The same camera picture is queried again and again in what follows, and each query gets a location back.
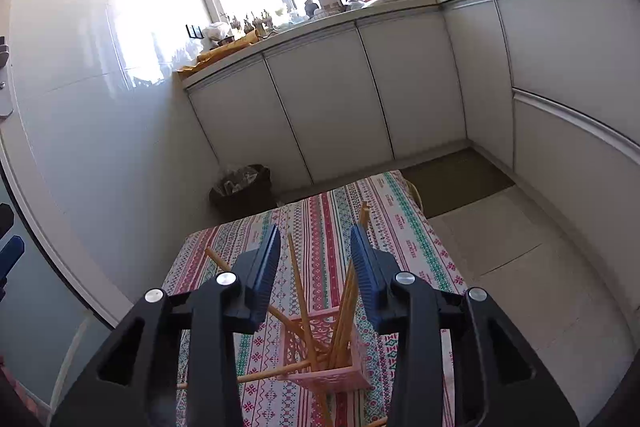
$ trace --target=black trash bag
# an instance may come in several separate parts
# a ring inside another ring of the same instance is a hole
[[[230,172],[209,191],[209,201],[225,222],[276,208],[271,171],[253,164]]]

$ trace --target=plastic bag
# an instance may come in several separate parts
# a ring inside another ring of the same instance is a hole
[[[214,22],[204,28],[202,32],[212,41],[218,42],[228,37],[230,31],[231,25],[228,22]]]
[[[236,171],[228,171],[213,188],[221,196],[229,196],[247,188],[258,177],[258,171],[247,165]]]

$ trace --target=trash bin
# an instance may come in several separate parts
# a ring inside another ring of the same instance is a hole
[[[224,176],[216,183],[216,187],[209,191],[210,203],[225,222],[260,214],[277,206],[275,197],[271,194],[271,171],[260,164],[252,164],[248,167],[255,169],[257,176],[238,192],[223,195],[225,182],[231,180],[235,183],[234,178],[239,171]]]

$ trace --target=floor mat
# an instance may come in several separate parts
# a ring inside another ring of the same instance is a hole
[[[513,185],[508,176],[473,149],[454,152],[401,169],[401,172],[420,192],[427,218],[481,200]]]

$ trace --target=metal screw cap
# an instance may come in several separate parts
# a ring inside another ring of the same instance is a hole
[[[471,297],[474,301],[482,302],[486,299],[486,291],[482,288],[471,288],[469,290],[469,297]]]
[[[216,277],[216,282],[221,286],[229,286],[230,284],[236,282],[237,278],[238,277],[235,273],[223,272]]]
[[[400,272],[396,274],[396,281],[401,284],[413,284],[415,282],[415,275],[411,272]]]
[[[145,301],[158,302],[163,295],[164,293],[162,292],[162,290],[154,288],[153,290],[149,290],[147,293],[145,293]]]

